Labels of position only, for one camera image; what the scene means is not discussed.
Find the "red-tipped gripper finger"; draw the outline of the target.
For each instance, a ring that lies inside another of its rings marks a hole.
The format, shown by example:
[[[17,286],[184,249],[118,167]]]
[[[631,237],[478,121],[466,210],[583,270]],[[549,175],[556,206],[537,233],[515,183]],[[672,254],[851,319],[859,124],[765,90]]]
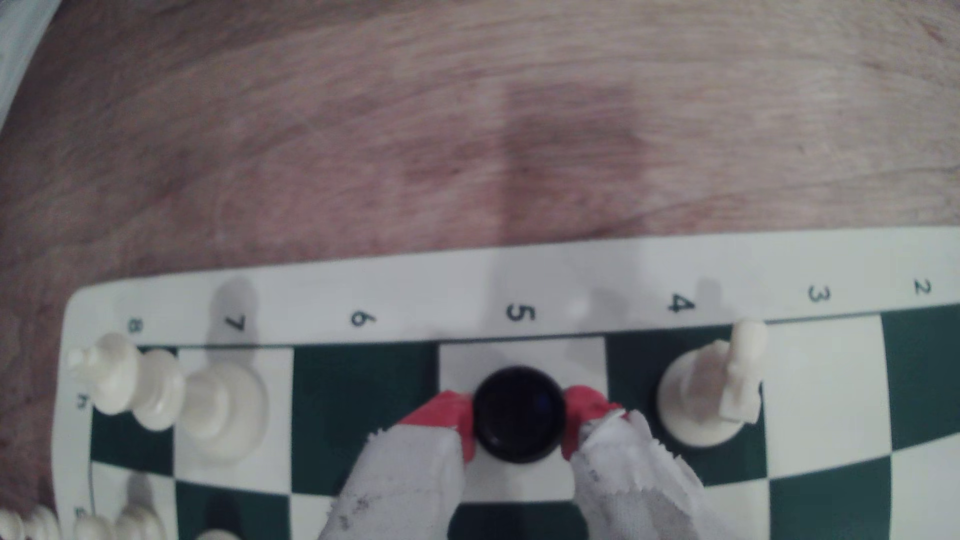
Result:
[[[642,412],[574,385],[560,449],[590,539],[733,539],[700,478],[652,434]]]
[[[368,436],[318,538],[448,538],[475,447],[472,397],[439,393]]]

